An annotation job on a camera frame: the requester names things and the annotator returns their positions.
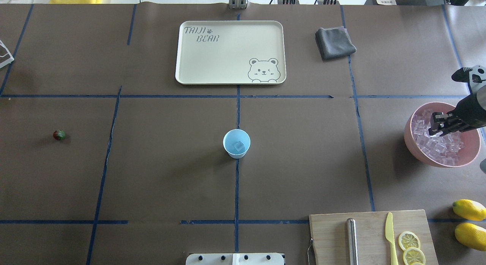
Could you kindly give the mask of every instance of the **lemon slice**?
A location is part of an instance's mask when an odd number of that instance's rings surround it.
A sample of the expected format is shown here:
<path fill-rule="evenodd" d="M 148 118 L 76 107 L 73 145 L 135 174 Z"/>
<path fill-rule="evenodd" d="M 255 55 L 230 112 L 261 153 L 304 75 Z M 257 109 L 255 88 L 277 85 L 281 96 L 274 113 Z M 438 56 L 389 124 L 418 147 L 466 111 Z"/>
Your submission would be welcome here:
<path fill-rule="evenodd" d="M 400 248 L 404 251 L 409 247 L 420 249 L 420 240 L 413 232 L 405 231 L 399 235 L 398 245 L 400 245 Z"/>
<path fill-rule="evenodd" d="M 425 255 L 419 248 L 409 247 L 403 252 L 403 262 L 406 265 L 412 265 L 415 262 L 425 265 Z"/>

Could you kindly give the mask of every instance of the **metal clip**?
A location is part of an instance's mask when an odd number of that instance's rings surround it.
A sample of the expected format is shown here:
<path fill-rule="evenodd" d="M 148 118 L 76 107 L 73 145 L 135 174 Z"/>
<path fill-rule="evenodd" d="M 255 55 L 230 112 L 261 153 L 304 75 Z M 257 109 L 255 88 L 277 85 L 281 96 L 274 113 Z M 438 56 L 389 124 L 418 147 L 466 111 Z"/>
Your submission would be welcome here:
<path fill-rule="evenodd" d="M 248 0 L 229 0 L 230 9 L 246 9 Z"/>
<path fill-rule="evenodd" d="M 313 243 L 314 243 L 314 239 L 311 238 L 311 242 L 309 243 L 309 247 L 307 248 L 307 265 L 311 265 L 311 258 L 309 252 L 311 251 L 311 247 Z"/>

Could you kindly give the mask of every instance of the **robotic arm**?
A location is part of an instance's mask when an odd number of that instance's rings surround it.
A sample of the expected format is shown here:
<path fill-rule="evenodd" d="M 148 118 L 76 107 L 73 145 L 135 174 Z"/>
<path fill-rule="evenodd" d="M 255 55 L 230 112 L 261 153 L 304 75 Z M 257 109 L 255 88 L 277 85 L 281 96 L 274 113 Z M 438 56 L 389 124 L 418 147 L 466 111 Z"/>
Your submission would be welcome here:
<path fill-rule="evenodd" d="M 452 80 L 469 84 L 471 94 L 457 103 L 452 111 L 444 114 L 434 112 L 431 116 L 429 134 L 442 132 L 445 136 L 451 132 L 465 132 L 486 126 L 486 68 L 474 66 L 460 68 L 452 75 Z"/>

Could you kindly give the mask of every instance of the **yellow plastic knife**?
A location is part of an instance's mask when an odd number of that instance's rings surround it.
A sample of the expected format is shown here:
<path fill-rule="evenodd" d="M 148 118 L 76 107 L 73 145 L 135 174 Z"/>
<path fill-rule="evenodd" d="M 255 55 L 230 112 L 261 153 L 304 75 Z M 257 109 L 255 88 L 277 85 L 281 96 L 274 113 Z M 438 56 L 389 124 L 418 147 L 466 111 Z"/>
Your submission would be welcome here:
<path fill-rule="evenodd" d="M 398 265 L 398 259 L 396 258 L 396 248 L 394 244 L 393 214 L 390 212 L 387 215 L 387 222 L 385 223 L 385 238 L 390 243 L 391 265 Z"/>

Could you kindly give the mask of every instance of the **table surface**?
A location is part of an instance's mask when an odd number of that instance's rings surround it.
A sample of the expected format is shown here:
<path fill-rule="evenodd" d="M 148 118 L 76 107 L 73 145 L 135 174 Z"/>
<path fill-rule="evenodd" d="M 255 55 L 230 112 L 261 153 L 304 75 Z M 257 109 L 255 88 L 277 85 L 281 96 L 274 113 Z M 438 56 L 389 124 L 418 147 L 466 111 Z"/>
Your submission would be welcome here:
<path fill-rule="evenodd" d="M 455 169 L 416 160 L 405 123 L 486 65 L 481 7 L 0 5 L 0 256 L 5 264 L 184 264 L 190 253 L 279 252 L 305 264 L 310 214 L 424 209 L 441 265 L 480 264 L 451 204 L 486 204 L 484 142 Z M 175 80 L 179 25 L 275 20 L 281 85 Z M 323 62 L 314 33 L 357 52 Z M 250 150 L 222 138 L 239 127 Z M 56 141 L 52 132 L 65 130 Z M 486 222 L 478 225 L 486 227 Z"/>

